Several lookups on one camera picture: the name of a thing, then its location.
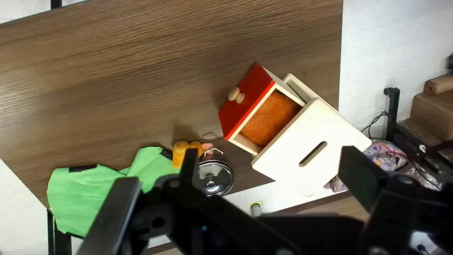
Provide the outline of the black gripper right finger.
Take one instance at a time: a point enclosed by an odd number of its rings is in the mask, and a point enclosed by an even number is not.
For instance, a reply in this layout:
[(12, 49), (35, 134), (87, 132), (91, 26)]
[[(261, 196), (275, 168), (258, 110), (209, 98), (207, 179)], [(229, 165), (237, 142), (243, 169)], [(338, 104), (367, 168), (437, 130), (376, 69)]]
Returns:
[(370, 210), (390, 174), (355, 145), (342, 148), (339, 176), (357, 200)]

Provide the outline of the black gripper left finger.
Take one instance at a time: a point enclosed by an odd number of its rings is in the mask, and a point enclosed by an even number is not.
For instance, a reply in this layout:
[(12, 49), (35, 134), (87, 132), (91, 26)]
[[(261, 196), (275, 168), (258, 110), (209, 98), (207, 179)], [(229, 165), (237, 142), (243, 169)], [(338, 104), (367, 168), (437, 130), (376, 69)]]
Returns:
[(130, 226), (139, 195), (137, 176), (118, 178), (77, 255), (134, 255)]

